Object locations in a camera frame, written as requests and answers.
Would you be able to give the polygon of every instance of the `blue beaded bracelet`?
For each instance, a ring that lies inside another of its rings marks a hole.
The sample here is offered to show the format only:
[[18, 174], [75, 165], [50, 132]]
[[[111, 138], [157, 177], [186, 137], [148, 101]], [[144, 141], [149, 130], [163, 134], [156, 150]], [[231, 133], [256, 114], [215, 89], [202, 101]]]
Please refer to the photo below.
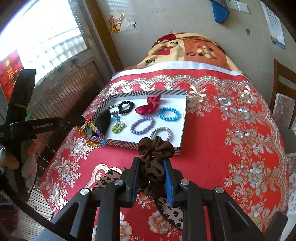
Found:
[[[176, 114], [176, 116], [175, 117], [165, 117], [165, 116], [163, 116], [164, 111], [172, 111]], [[158, 115], [164, 121], [176, 121], [180, 117], [180, 113], [176, 109], [171, 108], [171, 107], [163, 107], [162, 109], [160, 109]]]

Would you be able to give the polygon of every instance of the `red poster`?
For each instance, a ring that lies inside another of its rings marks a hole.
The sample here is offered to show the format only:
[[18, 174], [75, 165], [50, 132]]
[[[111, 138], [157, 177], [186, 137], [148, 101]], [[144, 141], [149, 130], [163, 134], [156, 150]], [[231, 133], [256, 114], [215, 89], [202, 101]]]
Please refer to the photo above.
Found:
[[10, 100], [17, 76], [23, 68], [17, 51], [0, 62], [0, 84], [7, 101]]

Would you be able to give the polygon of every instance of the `colorful crystal bracelet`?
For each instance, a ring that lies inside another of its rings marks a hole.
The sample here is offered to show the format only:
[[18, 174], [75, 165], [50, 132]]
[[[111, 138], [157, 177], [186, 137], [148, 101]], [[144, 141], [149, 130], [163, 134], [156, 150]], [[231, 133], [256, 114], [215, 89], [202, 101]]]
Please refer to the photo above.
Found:
[[170, 140], [170, 129], [167, 128], [167, 127], [159, 127], [159, 128], [156, 128], [150, 135], [150, 138], [153, 139], [153, 136], [157, 133], [157, 132], [160, 132], [160, 131], [167, 131], [168, 132], [168, 137], [167, 137], [167, 141]]
[[[85, 119], [85, 122], [87, 124], [89, 124], [89, 126], [95, 131], [95, 133], [99, 136], [99, 139], [101, 141], [100, 144], [96, 144], [94, 142], [92, 142], [91, 140], [86, 140], [87, 144], [90, 146], [90, 147], [93, 147], [93, 148], [100, 148], [100, 147], [103, 147], [106, 145], [106, 142], [105, 140], [103, 139], [104, 135], [97, 129], [97, 127], [88, 119]], [[88, 136], [83, 132], [81, 126], [78, 126], [77, 127], [77, 131], [79, 132], [79, 134], [84, 138], [84, 139], [87, 139]]]
[[[175, 116], [175, 117], [165, 117], [165, 116], [163, 115], [163, 112], [164, 112], [164, 111], [172, 111], [172, 112], [174, 112], [174, 113], [176, 114], [176, 116]], [[176, 121], [176, 120], [179, 119], [179, 117], [180, 117], [180, 113], [179, 113], [176, 109], [171, 108], [171, 107], [163, 107], [162, 109], [160, 109], [158, 115], [159, 115], [159, 117], [160, 117], [161, 119], [163, 119], [164, 121]]]
[[[150, 124], [145, 127], [143, 130], [141, 131], [136, 131], [135, 130], [135, 127], [140, 124], [141, 122], [143, 121], [150, 121]], [[141, 135], [141, 134], [144, 134], [145, 132], [147, 132], [148, 130], [150, 130], [153, 126], [154, 126], [154, 119], [152, 117], [149, 117], [149, 116], [145, 116], [137, 121], [135, 121], [132, 125], [131, 125], [131, 133], [135, 134], [135, 135]]]

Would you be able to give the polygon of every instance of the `blue gripper pad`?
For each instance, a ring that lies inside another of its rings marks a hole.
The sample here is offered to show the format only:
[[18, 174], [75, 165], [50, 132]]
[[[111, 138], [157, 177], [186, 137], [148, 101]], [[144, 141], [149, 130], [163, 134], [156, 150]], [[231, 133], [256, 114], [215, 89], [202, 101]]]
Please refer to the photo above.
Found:
[[165, 168], [165, 191], [166, 191], [166, 194], [167, 194], [168, 202], [169, 202], [170, 206], [172, 207], [173, 203], [174, 203], [173, 187], [172, 187], [172, 183], [170, 181], [170, 177], [169, 177], [169, 174], [168, 174], [168, 168], [167, 168], [167, 165], [166, 165], [165, 161], [163, 162], [163, 167]]

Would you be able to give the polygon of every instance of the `bracelet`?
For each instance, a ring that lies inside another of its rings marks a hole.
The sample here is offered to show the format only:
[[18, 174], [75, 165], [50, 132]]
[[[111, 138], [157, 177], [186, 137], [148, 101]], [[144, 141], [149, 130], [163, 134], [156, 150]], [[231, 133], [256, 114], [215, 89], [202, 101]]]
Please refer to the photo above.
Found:
[[[123, 104], [129, 104], [129, 108], [126, 110], [122, 110], [122, 106]], [[131, 112], [131, 110], [133, 109], [133, 102], [131, 101], [122, 101], [119, 105], [118, 105], [118, 113], [119, 114], [127, 114], [129, 112]]]
[[94, 130], [94, 132], [98, 135], [98, 137], [103, 138], [104, 135], [101, 133], [98, 128], [88, 119], [85, 119], [85, 122], [89, 124], [89, 126]]
[[121, 132], [123, 130], [123, 128], [126, 127], [125, 123], [123, 121], [120, 120], [120, 117], [118, 115], [118, 111], [113, 111], [111, 113], [111, 115], [113, 115], [113, 119], [115, 121], [114, 126], [112, 127], [112, 132], [114, 134], [118, 134], [119, 132]]
[[113, 119], [114, 119], [115, 122], [116, 121], [120, 121], [120, 117], [118, 115], [118, 111], [111, 112], [111, 115], [113, 115]]
[[112, 108], [115, 108], [115, 107], [118, 107], [118, 106], [119, 106], [119, 104], [113, 104], [113, 105], [109, 106], [108, 109], [112, 109]]
[[123, 121], [116, 121], [114, 126], [112, 127], [112, 132], [117, 134], [122, 131], [123, 128], [125, 128], [126, 125]]
[[[143, 121], [150, 121], [150, 124], [145, 127], [143, 130], [141, 131], [136, 131], [135, 130], [135, 127], [140, 124], [141, 122]], [[149, 117], [149, 116], [145, 116], [139, 120], [137, 120], [136, 122], [134, 122], [132, 125], [131, 125], [131, 133], [135, 134], [135, 135], [141, 135], [141, 134], [144, 134], [145, 132], [147, 132], [148, 130], [150, 130], [152, 127], [154, 126], [154, 119], [152, 117]]]
[[[89, 124], [91, 127], [94, 126], [96, 128], [96, 126], [90, 121], [90, 120], [85, 120], [85, 122], [87, 124]], [[83, 132], [83, 130], [81, 129], [81, 126], [78, 126], [77, 127], [77, 131], [79, 132], [80, 136], [83, 137], [84, 139], [86, 139], [86, 143], [90, 146], [90, 147], [93, 147], [93, 148], [100, 148], [100, 147], [103, 147], [106, 145], [106, 142], [104, 139], [102, 139], [101, 137], [99, 137], [100, 139], [100, 144], [96, 144], [94, 142], [92, 142], [91, 140], [89, 140], [89, 137]]]
[[[163, 116], [164, 111], [172, 111], [172, 112], [174, 112], [176, 114], [176, 116], [173, 117], [173, 118], [172, 117], [165, 117], [165, 116]], [[180, 117], [180, 113], [176, 109], [171, 108], [171, 107], [163, 107], [162, 109], [160, 109], [158, 115], [164, 121], [176, 121]]]
[[169, 141], [169, 140], [170, 140], [170, 129], [167, 128], [167, 127], [159, 127], [159, 128], [156, 128], [156, 129], [151, 133], [150, 138], [152, 139], [153, 136], [155, 135], [155, 133], [160, 132], [160, 131], [167, 131], [167, 132], [168, 132], [168, 137], [167, 137], [166, 140]]

